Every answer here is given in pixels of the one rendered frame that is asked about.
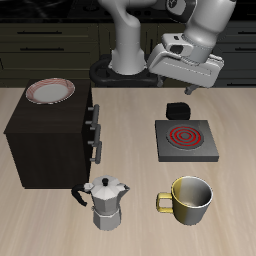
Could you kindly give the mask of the dark wooden cabinet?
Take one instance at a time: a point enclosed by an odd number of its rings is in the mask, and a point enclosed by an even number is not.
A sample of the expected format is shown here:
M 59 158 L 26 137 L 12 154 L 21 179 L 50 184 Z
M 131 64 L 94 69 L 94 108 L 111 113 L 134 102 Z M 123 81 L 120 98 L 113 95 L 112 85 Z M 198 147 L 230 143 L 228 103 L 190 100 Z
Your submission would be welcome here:
M 37 105 L 22 96 L 6 126 L 21 184 L 26 189 L 70 189 L 89 181 L 94 132 L 91 84 L 75 79 L 74 94 Z

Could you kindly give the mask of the white plate with red rim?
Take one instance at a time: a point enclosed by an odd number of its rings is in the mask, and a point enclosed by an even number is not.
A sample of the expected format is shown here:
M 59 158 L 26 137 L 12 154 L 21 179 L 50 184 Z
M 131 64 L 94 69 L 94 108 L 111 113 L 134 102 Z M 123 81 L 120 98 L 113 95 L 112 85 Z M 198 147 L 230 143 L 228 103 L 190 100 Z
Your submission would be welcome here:
M 26 98 L 35 104 L 55 104 L 71 97 L 75 85 L 63 78 L 49 78 L 33 83 L 26 90 Z

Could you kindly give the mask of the silver moka pot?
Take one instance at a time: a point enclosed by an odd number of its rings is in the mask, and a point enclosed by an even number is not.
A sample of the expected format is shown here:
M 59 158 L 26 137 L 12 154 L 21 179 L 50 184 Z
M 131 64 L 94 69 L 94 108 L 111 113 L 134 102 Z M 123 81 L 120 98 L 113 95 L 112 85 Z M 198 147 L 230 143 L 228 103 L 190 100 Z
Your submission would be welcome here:
M 93 201 L 93 222 L 104 231 L 111 231 L 121 224 L 121 198 L 130 188 L 117 178 L 104 175 L 97 177 L 92 183 L 79 184 L 72 188 L 72 196 L 83 206 L 87 203 L 79 192 L 91 195 Z

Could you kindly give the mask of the dark grey stove plate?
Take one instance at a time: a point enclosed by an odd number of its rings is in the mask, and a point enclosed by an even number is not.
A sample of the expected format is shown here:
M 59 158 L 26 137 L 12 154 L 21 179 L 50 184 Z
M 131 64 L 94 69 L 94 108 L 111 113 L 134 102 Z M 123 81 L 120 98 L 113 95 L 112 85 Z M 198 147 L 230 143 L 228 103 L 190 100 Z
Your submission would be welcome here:
M 217 162 L 219 153 L 207 120 L 156 120 L 159 162 Z

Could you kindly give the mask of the yellow and white mug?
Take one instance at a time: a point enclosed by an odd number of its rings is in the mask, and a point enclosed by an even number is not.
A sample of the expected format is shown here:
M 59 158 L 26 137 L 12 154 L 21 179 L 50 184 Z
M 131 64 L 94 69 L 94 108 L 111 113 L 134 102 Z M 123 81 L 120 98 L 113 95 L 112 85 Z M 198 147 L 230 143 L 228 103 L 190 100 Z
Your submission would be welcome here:
M 196 225 L 203 218 L 213 199 L 211 187 L 202 179 L 183 176 L 176 179 L 171 192 L 161 192 L 156 198 L 160 213 L 171 213 L 184 225 Z

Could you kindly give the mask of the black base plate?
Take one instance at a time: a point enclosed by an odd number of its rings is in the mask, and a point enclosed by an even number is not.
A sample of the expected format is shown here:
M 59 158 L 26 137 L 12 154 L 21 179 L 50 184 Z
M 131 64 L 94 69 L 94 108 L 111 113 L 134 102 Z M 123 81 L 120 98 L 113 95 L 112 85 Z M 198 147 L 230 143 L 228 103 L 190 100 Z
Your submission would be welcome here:
M 155 88 L 158 75 L 152 74 L 148 69 L 135 75 L 121 75 L 109 68 L 112 57 L 103 54 L 100 59 L 90 67 L 90 79 L 100 88 Z

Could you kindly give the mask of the black stove knob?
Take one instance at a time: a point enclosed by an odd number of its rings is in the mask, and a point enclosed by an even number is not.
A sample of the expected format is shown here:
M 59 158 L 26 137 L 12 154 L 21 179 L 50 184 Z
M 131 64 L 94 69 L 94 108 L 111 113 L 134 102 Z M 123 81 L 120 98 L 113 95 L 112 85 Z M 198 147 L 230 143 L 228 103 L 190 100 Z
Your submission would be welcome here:
M 168 103 L 166 107 L 166 117 L 169 120 L 189 120 L 191 109 L 187 103 L 174 102 Z

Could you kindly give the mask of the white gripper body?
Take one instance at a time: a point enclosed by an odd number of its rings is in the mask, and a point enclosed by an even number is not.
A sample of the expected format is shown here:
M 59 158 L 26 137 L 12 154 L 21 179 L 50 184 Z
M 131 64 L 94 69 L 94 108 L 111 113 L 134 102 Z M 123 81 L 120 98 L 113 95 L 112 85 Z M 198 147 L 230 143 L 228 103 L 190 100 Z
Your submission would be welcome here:
M 153 74 L 206 88 L 214 85 L 223 66 L 224 60 L 213 54 L 205 63 L 195 65 L 184 61 L 181 55 L 167 51 L 162 44 L 153 49 L 147 61 L 148 70 Z

